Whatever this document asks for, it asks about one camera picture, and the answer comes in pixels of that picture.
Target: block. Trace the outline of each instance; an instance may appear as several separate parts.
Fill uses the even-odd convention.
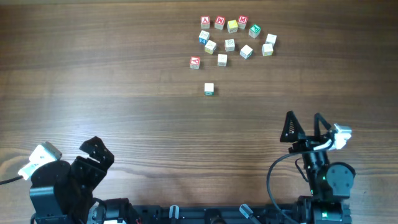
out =
[[[274,53],[274,49],[272,48],[272,44],[263,44],[262,48],[262,56],[271,56]]]
[[[210,28],[210,16],[201,16],[200,17],[200,27],[202,29]]]
[[[238,27],[240,29],[244,29],[246,27],[246,24],[248,23],[248,17],[247,16],[239,16],[238,19]]]
[[[261,27],[257,24],[254,24],[249,30],[249,36],[256,38],[261,31]]]
[[[218,54],[217,65],[218,66],[226,66],[227,55]]]
[[[213,54],[214,51],[217,48],[217,44],[214,43],[213,41],[209,40],[207,42],[207,44],[205,45],[205,52],[209,53],[209,54]]]
[[[225,24],[225,18],[217,16],[216,21],[214,22],[214,28],[223,30],[224,24]]]
[[[234,39],[230,39],[230,40],[225,40],[225,51],[229,52],[229,51],[234,51],[235,50],[235,41]]]
[[[233,32],[238,31],[238,23],[236,20],[228,21],[226,28],[228,29],[228,32],[232,34]]]
[[[200,57],[191,57],[191,61],[189,61],[189,66],[192,69],[199,69],[200,66]]]
[[[214,95],[214,83],[205,83],[205,95],[206,96]]]
[[[206,32],[204,30],[200,31],[200,34],[199,34],[199,42],[200,43],[207,44],[209,38],[210,38],[209,32]]]
[[[272,44],[272,47],[274,47],[275,42],[276,42],[276,35],[268,34],[266,39],[266,44]]]
[[[241,49],[241,56],[244,59],[248,59],[251,54],[253,53],[253,49],[251,47],[249,47],[248,45],[245,45],[242,49]]]

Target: wood grain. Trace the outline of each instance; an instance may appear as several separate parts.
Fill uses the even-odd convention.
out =
[[[116,157],[94,194],[133,204],[269,203],[265,176],[287,153],[279,142],[294,110],[307,133],[313,114],[348,124],[353,138],[330,153],[357,171],[354,223],[395,223],[398,184],[398,3],[393,1],[163,2],[0,7],[0,180],[50,141],[72,161],[99,136]],[[262,27],[210,29],[199,18],[247,15]],[[274,55],[261,56],[266,34]],[[254,49],[249,60],[223,41]],[[191,70],[190,56],[201,57]],[[204,97],[205,82],[216,96]],[[292,159],[277,166],[278,202],[308,195]],[[27,223],[30,182],[0,187],[0,223]]]

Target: wooden table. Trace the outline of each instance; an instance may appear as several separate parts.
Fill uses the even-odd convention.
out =
[[[94,191],[133,204],[262,205],[267,170],[294,110],[307,134],[313,115],[348,124],[353,138],[332,162],[357,171],[354,223],[398,218],[398,3],[264,1],[0,7],[0,179],[16,176],[50,141],[71,162],[99,136],[115,163]],[[228,34],[218,51],[198,42],[200,16],[240,14],[262,27]],[[278,36],[263,57],[268,33]],[[254,55],[228,53],[225,39]],[[201,57],[201,69],[189,68]],[[203,95],[205,82],[216,96]],[[27,223],[30,181],[0,187],[0,223]],[[288,159],[273,173],[278,202],[309,195]]]

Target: green block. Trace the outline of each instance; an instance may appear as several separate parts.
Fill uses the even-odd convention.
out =
[[[260,32],[261,27],[259,27],[257,24],[254,24],[251,28],[251,31],[253,31],[255,34],[257,34],[258,32]]]

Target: red and white block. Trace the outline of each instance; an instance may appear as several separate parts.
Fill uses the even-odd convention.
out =
[[[210,28],[210,16],[201,16],[200,17],[200,27],[202,29]]]
[[[240,29],[244,29],[246,27],[246,24],[248,23],[248,17],[247,16],[239,16],[238,19],[238,27]]]
[[[217,16],[216,21],[214,22],[214,28],[223,30],[225,24],[225,18],[221,16]]]
[[[189,66],[192,69],[199,69],[200,66],[200,57],[191,57],[191,61],[189,61]]]

